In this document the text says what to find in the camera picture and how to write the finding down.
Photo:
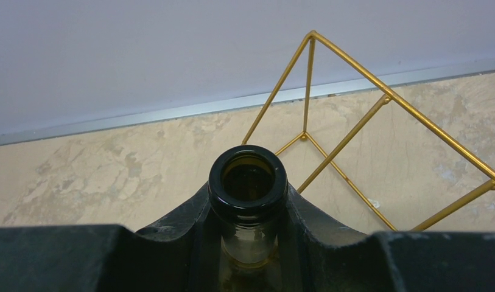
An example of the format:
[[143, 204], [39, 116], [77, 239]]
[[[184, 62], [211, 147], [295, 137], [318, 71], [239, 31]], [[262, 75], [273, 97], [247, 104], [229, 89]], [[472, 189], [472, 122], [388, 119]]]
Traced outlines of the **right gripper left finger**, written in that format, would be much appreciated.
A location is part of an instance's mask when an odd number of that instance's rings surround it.
[[206, 186], [138, 230], [120, 224], [0, 228], [0, 291], [187, 291]]

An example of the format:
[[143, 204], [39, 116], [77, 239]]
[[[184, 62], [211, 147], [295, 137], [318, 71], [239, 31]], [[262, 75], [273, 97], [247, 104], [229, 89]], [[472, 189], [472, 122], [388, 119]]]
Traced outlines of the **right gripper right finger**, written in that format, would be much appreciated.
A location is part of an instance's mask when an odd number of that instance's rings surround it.
[[284, 291], [495, 291], [495, 232], [375, 232], [293, 187], [279, 234]]

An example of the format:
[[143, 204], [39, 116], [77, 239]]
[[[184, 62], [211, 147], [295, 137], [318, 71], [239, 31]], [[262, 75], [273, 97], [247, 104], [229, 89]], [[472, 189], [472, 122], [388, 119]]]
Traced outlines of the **dark wine bottle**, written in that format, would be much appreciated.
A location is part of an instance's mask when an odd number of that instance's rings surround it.
[[221, 154], [208, 178], [220, 222], [220, 291], [282, 291], [278, 233], [288, 198], [282, 162], [270, 150], [240, 145]]

